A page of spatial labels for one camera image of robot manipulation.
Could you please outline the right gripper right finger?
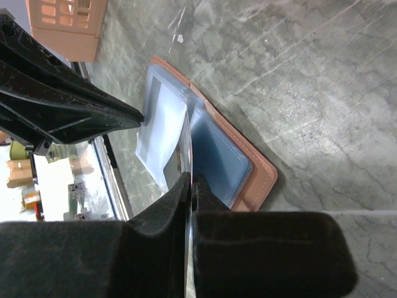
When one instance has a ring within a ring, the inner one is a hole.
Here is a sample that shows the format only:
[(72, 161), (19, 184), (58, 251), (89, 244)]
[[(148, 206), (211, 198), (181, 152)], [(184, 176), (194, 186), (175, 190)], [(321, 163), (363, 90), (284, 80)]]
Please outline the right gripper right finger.
[(357, 272), (338, 223), (322, 212), (236, 212), (204, 176), (193, 183), (197, 297), (344, 297)]

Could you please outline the peach file organizer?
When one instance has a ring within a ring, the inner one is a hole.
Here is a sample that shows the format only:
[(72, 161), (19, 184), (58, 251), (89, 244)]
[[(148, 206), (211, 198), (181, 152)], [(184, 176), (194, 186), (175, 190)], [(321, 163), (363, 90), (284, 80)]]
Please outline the peach file organizer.
[(107, 0), (27, 0), (35, 40), (68, 61), (95, 60)]

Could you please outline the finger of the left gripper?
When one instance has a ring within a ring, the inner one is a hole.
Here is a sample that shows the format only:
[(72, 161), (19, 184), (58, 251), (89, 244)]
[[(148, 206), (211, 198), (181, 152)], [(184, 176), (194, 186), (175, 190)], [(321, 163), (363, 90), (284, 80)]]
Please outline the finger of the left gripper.
[(29, 145), (74, 144), (142, 122), (138, 109), (78, 75), (1, 14), (1, 131)]

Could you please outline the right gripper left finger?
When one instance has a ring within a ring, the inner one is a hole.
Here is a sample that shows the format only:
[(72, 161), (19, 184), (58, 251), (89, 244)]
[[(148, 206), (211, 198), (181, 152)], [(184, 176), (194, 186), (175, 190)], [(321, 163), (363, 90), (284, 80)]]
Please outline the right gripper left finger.
[(184, 297), (190, 174), (128, 221), (4, 222), (2, 297)]

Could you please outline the aluminium rail frame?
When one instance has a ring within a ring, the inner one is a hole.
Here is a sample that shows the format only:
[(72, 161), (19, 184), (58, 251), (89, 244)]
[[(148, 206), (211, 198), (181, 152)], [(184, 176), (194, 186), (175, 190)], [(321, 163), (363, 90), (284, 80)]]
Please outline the aluminium rail frame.
[(68, 147), (67, 221), (128, 220), (133, 214), (108, 135)]

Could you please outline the brown leather card holder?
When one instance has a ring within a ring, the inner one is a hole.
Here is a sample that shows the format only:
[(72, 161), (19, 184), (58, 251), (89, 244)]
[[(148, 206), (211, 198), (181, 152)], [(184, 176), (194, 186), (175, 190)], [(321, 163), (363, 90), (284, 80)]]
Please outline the brown leather card holder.
[(171, 173), (203, 175), (233, 211), (255, 212), (278, 174), (271, 162), (180, 72), (158, 56), (148, 68), (136, 157), (159, 188)]

